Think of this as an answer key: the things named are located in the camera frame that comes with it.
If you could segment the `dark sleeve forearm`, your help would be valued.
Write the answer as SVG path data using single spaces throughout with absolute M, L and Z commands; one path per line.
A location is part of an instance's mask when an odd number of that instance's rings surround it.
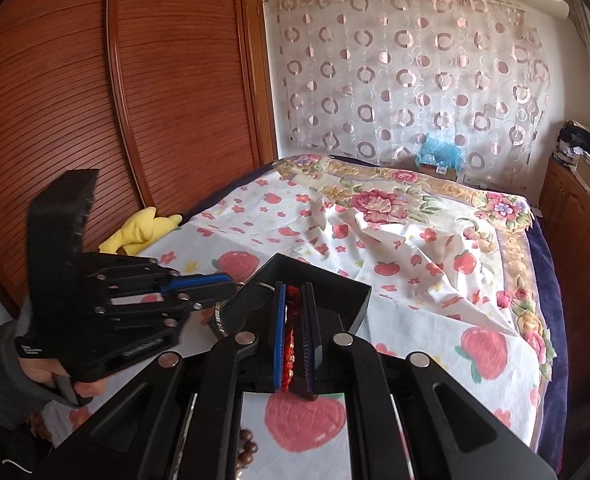
M 49 388 L 22 371 L 14 345 L 16 325 L 16 321 L 0 325 L 0 426 L 6 429 L 14 429 L 57 400 Z

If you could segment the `person's left hand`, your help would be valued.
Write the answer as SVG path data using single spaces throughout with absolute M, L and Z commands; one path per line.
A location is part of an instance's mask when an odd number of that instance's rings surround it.
M 39 384 L 52 386 L 57 377 L 69 377 L 62 364 L 56 359 L 24 359 L 18 363 L 24 374 Z M 75 382 L 74 391 L 82 398 L 94 398 L 105 393 L 109 378 L 105 377 L 96 382 Z

